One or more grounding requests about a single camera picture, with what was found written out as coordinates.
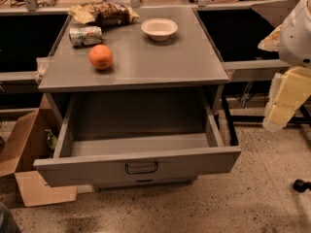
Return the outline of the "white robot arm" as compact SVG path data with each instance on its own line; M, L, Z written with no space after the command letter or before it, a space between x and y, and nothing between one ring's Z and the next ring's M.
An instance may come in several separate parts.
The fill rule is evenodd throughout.
M262 126L276 132L287 126L311 96L311 2L300 0L282 24L258 44L260 50L277 51L290 65L272 79Z

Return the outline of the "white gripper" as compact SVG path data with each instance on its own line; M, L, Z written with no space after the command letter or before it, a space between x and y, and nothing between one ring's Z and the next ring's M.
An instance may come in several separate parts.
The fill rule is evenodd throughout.
M298 109L311 96L311 69L295 67L271 81L262 127L277 132L287 126Z

